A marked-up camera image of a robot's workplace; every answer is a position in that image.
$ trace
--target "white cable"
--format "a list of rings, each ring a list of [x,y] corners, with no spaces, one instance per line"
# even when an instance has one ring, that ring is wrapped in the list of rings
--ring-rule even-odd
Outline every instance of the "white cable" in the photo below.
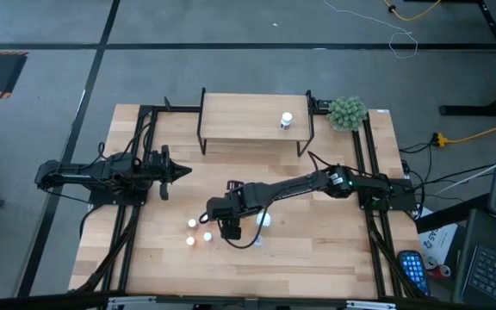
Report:
[[[380,24],[383,24],[383,25],[386,25],[386,26],[389,26],[393,29],[397,29],[397,30],[400,30],[400,31],[403,31],[401,33],[394,33],[392,34],[392,38],[389,40],[389,49],[392,50],[392,52],[394,52],[394,55],[395,55],[395,58],[397,59],[409,59],[411,57],[414,57],[417,55],[417,51],[419,49],[419,42],[416,41],[412,36],[412,32],[407,32],[405,29],[401,28],[401,27],[397,27],[397,26],[394,26],[392,24],[388,24],[387,22],[383,22],[383,21],[379,21],[373,17],[368,17],[368,16],[364,16],[364,15],[360,15],[356,12],[353,12],[353,11],[350,11],[350,10],[347,10],[347,9],[336,9],[334,6],[332,6],[330,3],[328,3],[326,0],[323,0],[323,2],[328,5],[329,7],[331,7],[332,9],[334,9],[335,11],[337,11],[338,13],[350,13],[354,16],[359,16],[361,18],[364,18],[364,19],[368,19],[368,20],[371,20],[371,21],[374,21],[374,22],[379,22]],[[394,41],[395,39],[395,36],[398,35],[398,34],[402,34],[402,35],[406,35],[407,37],[409,37],[409,39],[411,39],[414,44],[415,44],[415,47],[414,47],[414,53],[412,53],[412,55],[409,55],[409,56],[404,56],[404,57],[400,57],[397,52],[395,51],[395,49],[392,47],[392,42]]]
[[[454,188],[455,186],[457,186],[457,185],[459,185],[459,184],[461,184],[461,183],[465,183],[465,182],[467,182],[467,181],[470,181],[470,180],[472,180],[473,178],[479,177],[479,176],[481,176],[482,174],[484,174],[484,173],[486,173],[486,172],[488,172],[488,171],[491,171],[491,170],[493,170],[493,169],[495,169],[495,168],[496,168],[496,165],[491,166],[491,167],[489,167],[489,168],[485,169],[485,170],[484,170],[484,171],[482,171],[482,172],[478,172],[478,173],[474,174],[474,175],[473,175],[473,176],[471,176],[471,177],[467,177],[467,178],[465,178],[464,180],[461,180],[461,181],[459,181],[459,182],[457,182],[457,183],[451,184],[450,186],[448,186],[448,187],[446,187],[446,188],[444,188],[444,189],[442,189],[442,190],[438,191],[438,192],[437,192],[436,194],[434,194],[434,195],[439,195],[439,194],[443,193],[443,192],[444,192],[445,190],[447,190],[447,189],[452,189],[452,188]]]

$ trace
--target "gray floor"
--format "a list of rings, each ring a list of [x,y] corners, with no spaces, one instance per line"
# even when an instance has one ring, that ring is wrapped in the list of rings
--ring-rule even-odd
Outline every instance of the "gray floor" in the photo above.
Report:
[[[330,1],[413,31],[419,42],[493,42],[477,7],[442,4],[416,22],[401,22],[376,0]],[[111,1],[0,0],[0,42],[97,42]],[[496,19],[496,1],[488,1]],[[406,16],[425,3],[398,3]],[[315,1],[122,1],[111,42],[388,42],[392,29],[336,13]],[[33,51],[9,100],[0,101],[0,297],[13,294],[45,196],[37,166],[62,152],[93,60],[92,51]],[[496,126],[496,118],[440,117],[442,104],[484,104],[496,97],[496,53],[389,51],[108,51],[77,143],[74,161],[96,156],[117,103],[196,104],[201,87],[220,92],[359,95],[370,108],[391,109],[400,146],[435,131],[456,139]],[[490,164],[496,133],[434,150],[431,177]],[[421,173],[427,155],[404,156]],[[488,191],[482,178],[445,195],[468,199]],[[433,192],[439,187],[430,187]],[[84,190],[65,193],[86,198]],[[455,201],[428,199],[432,209]],[[61,201],[36,295],[66,291],[85,205]]]

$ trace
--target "white object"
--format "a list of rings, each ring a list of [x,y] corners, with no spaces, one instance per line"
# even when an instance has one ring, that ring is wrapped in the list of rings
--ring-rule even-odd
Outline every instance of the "white object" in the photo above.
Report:
[[[205,232],[204,233],[204,240],[210,241],[211,239],[212,239],[212,233],[211,232]]]
[[[262,236],[257,236],[256,242],[254,242],[255,246],[262,246],[264,243],[264,238]]]
[[[432,211],[423,208],[422,217],[432,214]],[[444,264],[447,258],[447,252],[451,247],[451,242],[455,237],[456,224],[443,226],[439,229],[434,229],[429,232],[423,232],[418,236],[420,242],[420,250],[424,257],[433,257],[436,259],[437,264]]]
[[[486,173],[486,172],[488,172],[488,171],[495,170],[495,168],[496,168],[496,164],[495,164],[495,165],[493,165],[493,166],[491,166],[491,167],[489,167],[489,168],[487,168],[487,169],[485,169],[485,170],[484,170],[484,171],[482,171],[482,172],[478,172],[478,173],[474,174],[474,175],[473,175],[473,176],[471,176],[471,177],[467,177],[467,178],[465,178],[464,180],[461,180],[461,181],[459,181],[459,182],[457,182],[457,183],[451,184],[450,186],[448,186],[448,187],[446,187],[446,188],[444,188],[444,189],[442,189],[442,190],[438,191],[438,192],[437,192],[436,194],[434,194],[434,195],[439,195],[439,194],[443,193],[443,192],[444,192],[445,190],[447,190],[447,189],[452,189],[452,188],[454,188],[455,186],[460,185],[461,183],[465,183],[465,182],[467,182],[467,181],[470,181],[470,180],[472,180],[473,178],[479,177],[479,176],[481,176],[482,174],[484,174],[484,173]]]
[[[196,227],[196,220],[195,219],[190,219],[189,222],[187,223],[190,228],[195,228]]]
[[[256,217],[256,225],[259,226],[259,224],[262,222],[262,218],[264,217],[264,213],[261,212],[257,215]],[[265,214],[265,218],[263,219],[263,226],[264,227],[269,227],[271,225],[271,215]]]
[[[282,113],[281,128],[289,129],[290,123],[292,123],[292,115],[289,112]]]
[[[371,20],[373,22],[379,22],[380,24],[382,25],[386,25],[386,26],[389,26],[393,29],[397,29],[397,30],[400,30],[402,32],[399,32],[399,33],[394,33],[392,34],[392,37],[390,38],[389,40],[389,49],[392,50],[392,52],[394,52],[394,56],[395,58],[397,59],[408,59],[408,58],[411,58],[411,57],[414,57],[417,55],[417,51],[419,50],[419,42],[416,41],[412,36],[412,32],[408,32],[406,31],[405,29],[401,28],[401,27],[396,27],[394,25],[391,25],[391,24],[388,24],[387,22],[383,22],[383,21],[379,21],[375,18],[372,18],[372,17],[368,17],[368,16],[364,16],[364,15],[361,15],[361,14],[358,14],[356,12],[352,12],[350,10],[347,10],[347,9],[336,9],[334,6],[332,6],[332,4],[328,3],[326,0],[323,0],[323,2],[328,5],[329,7],[331,7],[332,9],[334,9],[336,12],[338,13],[349,13],[349,14],[352,14],[354,16],[358,16],[358,17],[361,17],[361,18],[364,18],[364,19],[367,19],[367,20]],[[414,42],[414,52],[411,54],[411,55],[408,55],[408,56],[404,56],[404,57],[400,57],[397,52],[395,51],[395,49],[392,47],[392,42],[394,42],[394,39],[397,35],[406,35],[409,39],[411,39],[411,41]]]
[[[193,246],[195,245],[195,239],[193,237],[188,237],[187,238],[187,245],[188,246]]]

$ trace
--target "white paper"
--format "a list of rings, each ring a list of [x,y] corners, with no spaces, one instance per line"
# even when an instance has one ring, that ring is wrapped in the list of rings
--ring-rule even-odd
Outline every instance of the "white paper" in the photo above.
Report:
[[[433,212],[427,208],[422,211],[422,216],[432,214]],[[434,257],[438,264],[444,264],[451,242],[455,237],[456,224],[443,226],[439,229],[434,229],[429,232],[423,232],[418,236],[420,241],[420,249],[423,256]]]

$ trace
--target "wooden platform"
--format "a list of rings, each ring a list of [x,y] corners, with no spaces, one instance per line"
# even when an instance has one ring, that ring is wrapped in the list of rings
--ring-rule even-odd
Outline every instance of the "wooden platform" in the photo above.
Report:
[[[116,106],[106,155],[123,150],[131,139],[138,109],[138,105]],[[381,172],[402,177],[389,113],[369,113]],[[173,160],[193,172],[169,186],[168,201],[160,200],[157,184],[152,188],[141,211],[127,292],[376,298],[369,237],[356,194],[334,200],[311,193],[274,203],[269,209],[273,223],[262,230],[263,245],[247,250],[227,245],[214,223],[195,231],[187,227],[189,219],[205,211],[208,198],[223,196],[227,180],[273,183],[313,170],[309,157],[298,158],[295,145],[288,141],[221,140],[203,156],[196,138],[197,117],[195,113],[158,114],[154,148],[169,145]],[[323,115],[315,115],[314,120],[315,138],[309,150],[327,162],[357,167],[351,133],[333,131]],[[364,134],[360,135],[365,146]],[[370,167],[368,157],[366,167]],[[106,255],[116,209],[101,208],[87,219],[70,288],[84,283]],[[389,221],[396,251],[419,250],[416,228],[406,214],[390,212]],[[238,244],[253,237],[255,224],[253,217],[242,220],[243,239]],[[215,237],[211,243],[202,239],[206,231]],[[189,235],[195,236],[195,247],[185,244]],[[112,288],[117,287],[120,266],[118,257]],[[392,294],[384,259],[382,266],[387,291]]]
[[[288,130],[281,129],[284,112],[293,116]],[[200,135],[203,139],[307,141],[307,98],[207,93],[204,95]]]

